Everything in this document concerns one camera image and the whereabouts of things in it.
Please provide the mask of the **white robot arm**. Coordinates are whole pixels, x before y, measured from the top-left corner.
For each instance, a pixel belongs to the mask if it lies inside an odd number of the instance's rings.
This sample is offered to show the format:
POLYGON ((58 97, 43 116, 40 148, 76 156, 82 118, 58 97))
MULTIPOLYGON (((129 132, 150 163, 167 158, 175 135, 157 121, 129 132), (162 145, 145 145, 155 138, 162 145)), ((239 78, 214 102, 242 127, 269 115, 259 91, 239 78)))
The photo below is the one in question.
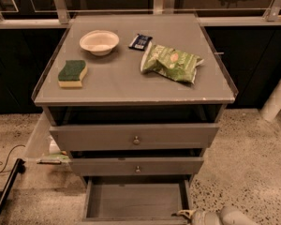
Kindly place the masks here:
POLYGON ((174 215, 188 219, 191 225, 258 225, 235 206, 224 206, 219 212, 184 209, 174 215))

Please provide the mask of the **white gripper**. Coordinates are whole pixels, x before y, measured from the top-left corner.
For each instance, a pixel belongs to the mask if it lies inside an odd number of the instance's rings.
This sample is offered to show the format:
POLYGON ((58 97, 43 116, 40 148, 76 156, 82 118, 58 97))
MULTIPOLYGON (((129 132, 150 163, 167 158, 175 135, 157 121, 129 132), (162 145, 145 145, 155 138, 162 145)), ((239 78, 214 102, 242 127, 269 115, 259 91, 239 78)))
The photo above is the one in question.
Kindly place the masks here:
POLYGON ((192 225, 223 225, 219 215, 216 212, 196 211, 195 210, 179 210, 173 213, 176 217, 184 217, 191 219, 192 225))

